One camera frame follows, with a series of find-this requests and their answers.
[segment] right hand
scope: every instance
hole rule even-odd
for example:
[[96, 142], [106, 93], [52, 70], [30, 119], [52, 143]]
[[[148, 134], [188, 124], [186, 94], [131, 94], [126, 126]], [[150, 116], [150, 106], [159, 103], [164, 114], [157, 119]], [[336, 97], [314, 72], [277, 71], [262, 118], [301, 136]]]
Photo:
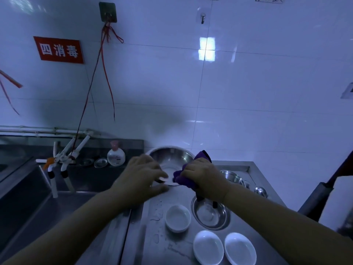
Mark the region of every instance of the right hand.
[[198, 185], [195, 190], [197, 194], [219, 203], [223, 203], [232, 184], [205, 158], [190, 162], [180, 176], [189, 178]]

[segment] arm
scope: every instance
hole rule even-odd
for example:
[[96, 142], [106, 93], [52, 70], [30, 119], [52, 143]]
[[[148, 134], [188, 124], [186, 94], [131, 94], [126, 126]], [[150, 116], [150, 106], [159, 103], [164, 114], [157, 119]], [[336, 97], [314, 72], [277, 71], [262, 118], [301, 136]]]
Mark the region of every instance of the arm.
[[193, 161], [181, 176], [195, 181], [200, 195], [223, 203], [242, 218], [291, 265], [352, 263], [353, 242], [350, 239], [231, 183], [208, 160]]
[[90, 199], [71, 216], [8, 259], [3, 265], [75, 264], [101, 230], [124, 209], [168, 190], [167, 177], [150, 156], [134, 157], [113, 186]]

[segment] purple cloth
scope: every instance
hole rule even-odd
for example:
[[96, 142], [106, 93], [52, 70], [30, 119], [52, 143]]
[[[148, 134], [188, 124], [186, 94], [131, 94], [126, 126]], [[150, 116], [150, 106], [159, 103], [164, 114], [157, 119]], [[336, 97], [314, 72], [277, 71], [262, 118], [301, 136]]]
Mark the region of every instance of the purple cloth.
[[[205, 159], [209, 160], [210, 162], [212, 162], [206, 151], [200, 151], [195, 156], [194, 160], [196, 160], [198, 158], [205, 158]], [[191, 179], [188, 179], [188, 178], [180, 176], [181, 172], [185, 169], [185, 167], [187, 165], [188, 164], [184, 164], [182, 170], [174, 172], [174, 174], [173, 174], [173, 176], [174, 176], [173, 182], [178, 183], [179, 185], [184, 185], [184, 186], [186, 186], [188, 188], [191, 188], [191, 189], [195, 190], [197, 188], [197, 184], [194, 181], [192, 181]]]

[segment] white ceramic dish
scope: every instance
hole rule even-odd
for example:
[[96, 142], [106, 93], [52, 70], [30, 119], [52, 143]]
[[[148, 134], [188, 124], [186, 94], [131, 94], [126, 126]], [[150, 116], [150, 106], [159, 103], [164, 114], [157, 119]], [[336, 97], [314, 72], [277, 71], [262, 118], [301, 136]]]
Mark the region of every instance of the white ceramic dish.
[[221, 239], [213, 232], [200, 231], [194, 239], [193, 250], [201, 265], [218, 265], [224, 255]]
[[172, 232], [184, 232], [190, 223], [191, 214], [185, 206], [171, 206], [165, 214], [165, 224]]
[[224, 240], [224, 251], [232, 265], [255, 265], [256, 251], [244, 235], [232, 232]]

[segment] stainless steel countertop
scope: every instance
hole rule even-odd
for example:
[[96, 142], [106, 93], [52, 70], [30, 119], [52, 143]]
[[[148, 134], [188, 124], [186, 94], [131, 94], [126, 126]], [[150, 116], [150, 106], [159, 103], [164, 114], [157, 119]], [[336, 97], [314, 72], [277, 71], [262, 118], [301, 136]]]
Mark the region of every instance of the stainless steel countertop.
[[[250, 183], [251, 190], [261, 185], [271, 200], [284, 205], [253, 162], [214, 161], [214, 164], [219, 170], [227, 169], [241, 175]], [[184, 205], [191, 212], [194, 196], [195, 192], [185, 186], [173, 186], [168, 192], [144, 203], [143, 208], [132, 211], [120, 264], [199, 264], [194, 257], [192, 243], [195, 235], [205, 228], [192, 215], [188, 230], [174, 234], [166, 228], [164, 219], [167, 209], [175, 204]], [[287, 264], [262, 236], [234, 213], [231, 214], [231, 223], [228, 227], [213, 232], [222, 241], [230, 232], [245, 235], [256, 249], [257, 265]], [[230, 263], [224, 256], [221, 264]]]

